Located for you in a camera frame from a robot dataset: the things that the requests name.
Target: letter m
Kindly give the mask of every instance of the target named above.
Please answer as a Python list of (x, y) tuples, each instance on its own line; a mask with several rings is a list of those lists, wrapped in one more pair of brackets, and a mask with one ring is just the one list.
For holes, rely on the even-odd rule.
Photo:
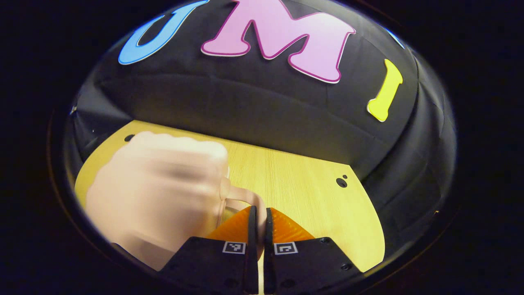
[(340, 19), (314, 13), (293, 19), (281, 0), (233, 0), (238, 2), (214, 39), (202, 44), (212, 56), (241, 56), (251, 46), (244, 40), (253, 23), (265, 59), (274, 59), (299, 39), (302, 49), (288, 57), (299, 72), (328, 83), (340, 81), (339, 62), (346, 40), (355, 29)]

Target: orange soft finger pad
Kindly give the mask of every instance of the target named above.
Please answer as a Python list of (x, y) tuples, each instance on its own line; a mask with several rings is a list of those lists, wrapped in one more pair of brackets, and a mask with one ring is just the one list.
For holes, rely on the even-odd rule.
[(249, 210), (251, 206), (244, 208), (219, 227), (212, 231), (206, 238), (230, 242), (247, 243), (247, 225), (249, 222)]
[(270, 209), (273, 218), (273, 243), (289, 243), (314, 239), (310, 233), (294, 222), (293, 219), (275, 208)]

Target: mug handle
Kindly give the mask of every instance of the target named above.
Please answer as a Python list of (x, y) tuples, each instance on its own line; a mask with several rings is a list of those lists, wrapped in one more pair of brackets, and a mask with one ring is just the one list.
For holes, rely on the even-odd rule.
[(245, 188), (231, 185), (231, 181), (223, 178), (220, 187), (220, 199), (231, 199), (246, 202), (257, 207), (257, 231), (258, 231), (258, 258), (261, 257), (264, 249), (264, 236), (266, 234), (266, 204), (262, 198)]

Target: light wood surface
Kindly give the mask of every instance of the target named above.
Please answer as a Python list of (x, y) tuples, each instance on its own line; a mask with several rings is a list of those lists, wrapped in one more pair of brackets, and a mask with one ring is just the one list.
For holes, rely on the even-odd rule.
[[(97, 171), (141, 131), (222, 143), (228, 151), (231, 183), (259, 194), (267, 207), (286, 214), (315, 237), (331, 237), (355, 266), (366, 271), (382, 262), (384, 234), (378, 216), (349, 165), (215, 138), (151, 123), (132, 121), (112, 134), (82, 166), (75, 191), (82, 206)], [(348, 186), (336, 179), (347, 176)], [(259, 261), (260, 285), (262, 268)]]

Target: blue letter u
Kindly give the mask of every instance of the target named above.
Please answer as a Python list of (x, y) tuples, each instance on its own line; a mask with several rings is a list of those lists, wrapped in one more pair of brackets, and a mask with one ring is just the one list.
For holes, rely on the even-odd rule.
[(118, 62), (122, 65), (130, 65), (137, 61), (141, 61), (160, 50), (160, 48), (162, 48), (175, 35), (180, 25), (182, 25), (184, 20), (193, 11), (193, 9), (199, 7), (200, 5), (206, 4), (207, 2), (209, 2), (209, 0), (198, 1), (178, 8), (171, 13), (174, 15), (166, 23), (166, 25), (164, 25), (164, 28), (162, 28), (160, 33), (158, 33), (158, 35), (153, 40), (139, 46), (138, 42), (147, 29), (149, 29), (149, 27), (151, 27), (156, 21), (163, 18), (164, 16), (159, 16), (141, 26), (133, 33), (131, 38), (129, 38), (120, 51)]

